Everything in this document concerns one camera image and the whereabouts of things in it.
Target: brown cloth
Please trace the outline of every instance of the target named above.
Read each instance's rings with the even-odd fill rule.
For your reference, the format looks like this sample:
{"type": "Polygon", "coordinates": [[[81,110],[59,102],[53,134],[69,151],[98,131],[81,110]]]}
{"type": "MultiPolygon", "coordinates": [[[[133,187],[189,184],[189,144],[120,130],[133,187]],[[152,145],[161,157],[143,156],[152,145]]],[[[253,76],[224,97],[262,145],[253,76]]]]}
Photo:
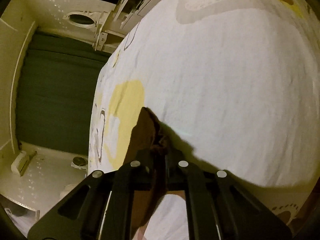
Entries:
{"type": "MultiPolygon", "coordinates": [[[[163,134],[158,118],[153,112],[143,107],[140,111],[136,126],[132,129],[130,143],[124,164],[133,161],[138,150],[149,148],[156,156],[167,152],[170,142],[163,134]]],[[[165,195],[164,188],[164,163],[155,160],[155,174],[153,177],[153,187],[150,191],[135,191],[131,216],[131,236],[138,232],[138,240],[144,239],[143,234],[147,228],[148,221],[156,208],[158,200],[165,195]]]]}

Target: bed sheet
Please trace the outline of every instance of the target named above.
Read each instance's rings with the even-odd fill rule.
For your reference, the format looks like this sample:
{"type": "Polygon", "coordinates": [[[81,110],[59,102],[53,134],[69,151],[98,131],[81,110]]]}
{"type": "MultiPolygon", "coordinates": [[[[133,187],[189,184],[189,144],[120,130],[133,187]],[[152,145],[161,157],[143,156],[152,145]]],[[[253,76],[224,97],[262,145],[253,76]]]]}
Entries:
{"type": "MultiPolygon", "coordinates": [[[[146,106],[188,160],[229,170],[289,223],[319,177],[319,29],[304,0],[162,0],[100,72],[89,172],[122,165],[146,106]]],[[[187,239],[184,201],[161,206],[146,239],[163,239],[152,225],[187,239]]]]}

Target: silver screw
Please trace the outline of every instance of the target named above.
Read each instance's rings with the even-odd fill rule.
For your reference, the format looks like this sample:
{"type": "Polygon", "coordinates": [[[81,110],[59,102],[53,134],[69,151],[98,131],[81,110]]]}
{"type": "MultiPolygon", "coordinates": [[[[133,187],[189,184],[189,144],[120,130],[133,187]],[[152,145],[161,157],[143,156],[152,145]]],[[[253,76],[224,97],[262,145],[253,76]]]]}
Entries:
{"type": "Polygon", "coordinates": [[[99,178],[99,177],[101,177],[103,175],[103,172],[102,171],[94,171],[93,173],[92,173],[92,177],[94,177],[94,178],[99,178]]]}
{"type": "Polygon", "coordinates": [[[217,176],[219,178],[225,178],[227,176],[227,173],[225,171],[218,171],[217,176]]]}
{"type": "Polygon", "coordinates": [[[131,167],[139,167],[140,166],[140,162],[139,161],[132,161],[130,163],[131,167]]]}
{"type": "Polygon", "coordinates": [[[179,161],[178,165],[179,165],[180,167],[187,167],[187,166],[189,165],[189,163],[186,162],[186,161],[179,161]]]}

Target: curtain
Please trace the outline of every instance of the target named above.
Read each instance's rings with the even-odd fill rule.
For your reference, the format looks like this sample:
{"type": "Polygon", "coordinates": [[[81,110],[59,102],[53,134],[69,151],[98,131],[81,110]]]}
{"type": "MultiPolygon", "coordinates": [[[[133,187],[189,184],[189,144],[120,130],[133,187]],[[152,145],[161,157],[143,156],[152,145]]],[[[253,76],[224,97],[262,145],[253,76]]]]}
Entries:
{"type": "Polygon", "coordinates": [[[109,56],[81,41],[34,34],[18,85],[17,139],[88,155],[96,82],[109,56]]]}

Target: white bed sheet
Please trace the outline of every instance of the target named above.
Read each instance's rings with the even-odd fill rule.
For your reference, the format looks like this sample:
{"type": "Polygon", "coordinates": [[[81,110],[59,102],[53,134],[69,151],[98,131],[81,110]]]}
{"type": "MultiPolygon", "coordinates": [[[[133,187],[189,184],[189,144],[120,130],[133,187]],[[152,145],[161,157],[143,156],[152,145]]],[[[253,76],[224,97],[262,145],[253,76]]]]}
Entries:
{"type": "MultiPolygon", "coordinates": [[[[319,29],[304,0],[162,0],[100,72],[89,172],[122,165],[146,106],[189,160],[249,182],[290,222],[319,177],[319,29]]],[[[184,202],[162,206],[147,240],[164,239],[152,225],[185,239],[184,202]]]]}

